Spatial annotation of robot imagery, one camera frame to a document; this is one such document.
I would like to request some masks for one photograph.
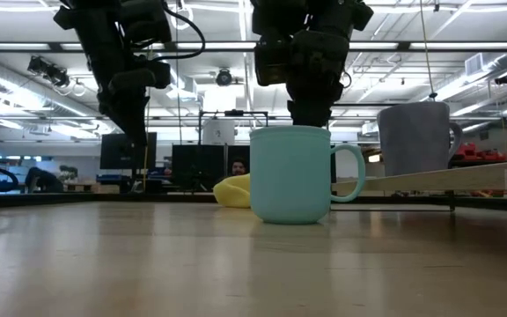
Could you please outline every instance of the yellow object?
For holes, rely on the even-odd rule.
[[[214,187],[214,193],[224,207],[250,208],[250,174],[224,179]]]

